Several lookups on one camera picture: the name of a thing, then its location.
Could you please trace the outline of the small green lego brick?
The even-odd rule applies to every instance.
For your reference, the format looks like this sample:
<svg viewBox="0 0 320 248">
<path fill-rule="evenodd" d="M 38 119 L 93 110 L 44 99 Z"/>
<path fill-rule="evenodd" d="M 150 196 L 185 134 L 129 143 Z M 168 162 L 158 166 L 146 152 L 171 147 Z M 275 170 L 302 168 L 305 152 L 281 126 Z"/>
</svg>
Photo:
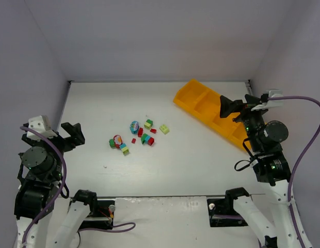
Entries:
<svg viewBox="0 0 320 248">
<path fill-rule="evenodd" d="M 115 148 L 116 147 L 115 142 L 114 142 L 113 139 L 109 140 L 109 145 L 110 145 L 111 148 Z"/>
</svg>

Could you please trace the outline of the red arch lego block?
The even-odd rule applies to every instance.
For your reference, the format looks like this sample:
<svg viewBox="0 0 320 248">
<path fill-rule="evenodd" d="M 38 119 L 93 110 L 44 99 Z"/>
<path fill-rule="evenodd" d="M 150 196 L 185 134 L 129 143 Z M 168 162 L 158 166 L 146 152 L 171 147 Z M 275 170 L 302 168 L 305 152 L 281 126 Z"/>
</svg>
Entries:
<svg viewBox="0 0 320 248">
<path fill-rule="evenodd" d="M 113 137 L 113 140 L 116 146 L 120 146 L 123 144 L 122 137 L 118 134 Z"/>
</svg>

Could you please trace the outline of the light green lego brick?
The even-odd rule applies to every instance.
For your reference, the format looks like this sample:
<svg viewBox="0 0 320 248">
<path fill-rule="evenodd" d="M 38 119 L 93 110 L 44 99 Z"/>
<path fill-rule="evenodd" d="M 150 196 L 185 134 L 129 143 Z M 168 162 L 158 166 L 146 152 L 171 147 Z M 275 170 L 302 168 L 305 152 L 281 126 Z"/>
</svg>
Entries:
<svg viewBox="0 0 320 248">
<path fill-rule="evenodd" d="M 127 147 L 122 148 L 121 151 L 124 155 L 127 155 L 129 153 L 129 149 Z"/>
</svg>

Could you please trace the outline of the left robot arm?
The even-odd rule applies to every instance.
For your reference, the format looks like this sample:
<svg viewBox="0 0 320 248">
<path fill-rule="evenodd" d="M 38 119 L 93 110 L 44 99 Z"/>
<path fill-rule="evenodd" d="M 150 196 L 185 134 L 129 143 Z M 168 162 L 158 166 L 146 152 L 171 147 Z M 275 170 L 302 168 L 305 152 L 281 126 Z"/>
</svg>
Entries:
<svg viewBox="0 0 320 248">
<path fill-rule="evenodd" d="M 21 185 L 15 198 L 14 215 L 18 227 L 18 247 L 45 247 L 46 232 L 55 200 L 68 198 L 67 165 L 63 158 L 85 143 L 80 123 L 68 122 L 61 127 L 69 134 L 63 138 L 51 129 L 42 116 L 21 126 L 22 141 L 30 148 L 19 154 L 21 159 L 18 180 Z"/>
</svg>

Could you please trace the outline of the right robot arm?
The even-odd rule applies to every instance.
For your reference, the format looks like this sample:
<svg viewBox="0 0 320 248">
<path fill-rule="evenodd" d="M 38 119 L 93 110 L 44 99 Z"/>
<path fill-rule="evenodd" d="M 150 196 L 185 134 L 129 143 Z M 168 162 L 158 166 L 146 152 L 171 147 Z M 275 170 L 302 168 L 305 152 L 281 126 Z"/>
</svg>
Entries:
<svg viewBox="0 0 320 248">
<path fill-rule="evenodd" d="M 267 110 L 259 105 L 261 99 L 251 95 L 245 99 L 231 101 L 220 96 L 220 117 L 238 113 L 233 121 L 244 125 L 244 142 L 251 146 L 244 146 L 250 156 L 249 166 L 264 190 L 273 221 L 262 214 L 244 188 L 227 190 L 226 201 L 253 230 L 261 247 L 312 247 L 295 203 L 293 173 L 282 152 L 281 142 L 288 138 L 288 129 L 277 120 L 264 122 L 262 116 Z"/>
</svg>

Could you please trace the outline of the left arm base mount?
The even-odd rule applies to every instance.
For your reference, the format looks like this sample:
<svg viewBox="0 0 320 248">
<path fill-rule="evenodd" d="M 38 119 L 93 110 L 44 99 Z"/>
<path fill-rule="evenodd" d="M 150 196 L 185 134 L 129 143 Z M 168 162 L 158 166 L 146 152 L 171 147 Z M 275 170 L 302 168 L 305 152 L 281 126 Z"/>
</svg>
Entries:
<svg viewBox="0 0 320 248">
<path fill-rule="evenodd" d="M 63 225 L 73 231 L 112 230 L 115 200 L 99 199 L 95 192 L 78 191 L 71 199 Z"/>
</svg>

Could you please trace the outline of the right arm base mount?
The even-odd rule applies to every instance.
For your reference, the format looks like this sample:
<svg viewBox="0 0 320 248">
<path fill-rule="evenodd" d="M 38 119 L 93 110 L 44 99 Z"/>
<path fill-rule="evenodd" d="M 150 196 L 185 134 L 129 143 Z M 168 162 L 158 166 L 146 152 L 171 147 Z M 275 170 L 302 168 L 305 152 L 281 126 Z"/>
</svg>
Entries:
<svg viewBox="0 0 320 248">
<path fill-rule="evenodd" d="M 228 204 L 225 198 L 207 199 L 210 227 L 244 227 L 246 221 Z"/>
</svg>

